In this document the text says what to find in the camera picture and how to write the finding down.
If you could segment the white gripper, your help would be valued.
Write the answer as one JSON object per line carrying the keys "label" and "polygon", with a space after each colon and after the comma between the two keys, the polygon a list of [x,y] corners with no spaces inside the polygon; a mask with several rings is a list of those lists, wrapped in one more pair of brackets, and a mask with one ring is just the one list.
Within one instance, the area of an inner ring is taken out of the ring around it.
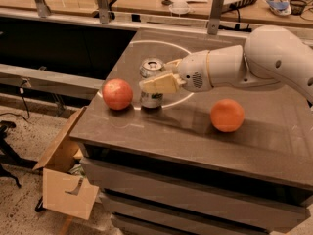
{"label": "white gripper", "polygon": [[164,64],[167,70],[154,77],[143,79],[139,87],[150,94],[176,93],[181,87],[190,92],[204,92],[212,89],[208,75],[208,50],[192,53],[185,58]]}

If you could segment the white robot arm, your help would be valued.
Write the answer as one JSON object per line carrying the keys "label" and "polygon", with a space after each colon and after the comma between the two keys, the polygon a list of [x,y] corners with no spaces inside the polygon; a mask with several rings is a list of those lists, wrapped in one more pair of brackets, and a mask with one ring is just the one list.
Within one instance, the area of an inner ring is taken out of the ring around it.
{"label": "white robot arm", "polygon": [[272,90],[287,85],[313,101],[313,49],[274,25],[254,30],[244,45],[192,53],[139,83],[146,93],[209,91],[229,86]]}

